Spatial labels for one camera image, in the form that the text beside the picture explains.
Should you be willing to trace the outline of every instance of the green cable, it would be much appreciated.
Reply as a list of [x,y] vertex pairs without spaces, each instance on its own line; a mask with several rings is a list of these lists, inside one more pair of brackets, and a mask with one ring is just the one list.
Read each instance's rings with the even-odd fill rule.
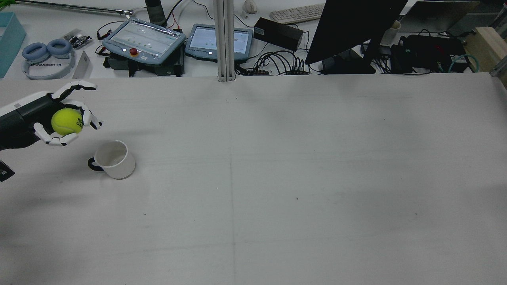
[[452,66],[454,65],[455,62],[457,62],[458,60],[460,60],[461,58],[464,58],[464,57],[471,57],[475,62],[476,62],[476,70],[474,72],[479,72],[479,61],[477,60],[476,57],[474,57],[473,55],[471,54],[463,54],[463,55],[460,55],[458,57],[456,57],[455,59],[453,59],[451,65],[449,66],[449,70],[447,70],[447,73],[450,73],[451,72],[451,68]]
[[15,0],[2,0],[0,1],[0,9],[9,6],[10,4],[17,4]]

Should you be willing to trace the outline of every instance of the white mug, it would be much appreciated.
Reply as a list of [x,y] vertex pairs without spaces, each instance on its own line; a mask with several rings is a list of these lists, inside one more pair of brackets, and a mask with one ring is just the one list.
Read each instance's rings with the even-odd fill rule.
[[380,41],[380,44],[383,46],[389,46],[394,40],[394,37],[396,36],[401,27],[402,25],[400,24],[399,21],[394,21],[392,26],[389,29],[387,29],[387,31],[385,31],[384,36]]
[[94,171],[105,171],[114,179],[123,179],[134,171],[135,159],[124,142],[112,140],[99,146],[88,166]]

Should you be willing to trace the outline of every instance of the black monitor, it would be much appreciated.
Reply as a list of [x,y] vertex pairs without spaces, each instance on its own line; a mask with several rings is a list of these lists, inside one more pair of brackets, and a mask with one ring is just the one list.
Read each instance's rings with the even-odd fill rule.
[[[324,74],[373,74],[371,61],[408,0],[327,0],[305,63]],[[363,57],[351,50],[370,40]]]

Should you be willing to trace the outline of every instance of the blue tray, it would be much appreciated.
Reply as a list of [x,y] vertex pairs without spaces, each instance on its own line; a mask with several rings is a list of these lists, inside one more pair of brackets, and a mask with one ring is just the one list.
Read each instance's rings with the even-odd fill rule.
[[12,12],[0,13],[0,27],[6,28],[0,37],[0,78],[9,70],[12,62],[18,55],[26,32]]

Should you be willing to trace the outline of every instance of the blue headphone ear cushion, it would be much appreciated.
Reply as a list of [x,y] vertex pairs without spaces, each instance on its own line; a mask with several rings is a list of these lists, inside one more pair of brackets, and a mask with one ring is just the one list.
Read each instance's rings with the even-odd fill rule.
[[71,49],[72,45],[64,39],[56,39],[48,43],[48,52],[51,55],[66,55]]
[[21,55],[28,61],[41,62],[49,57],[48,48],[43,43],[33,43],[23,49]]

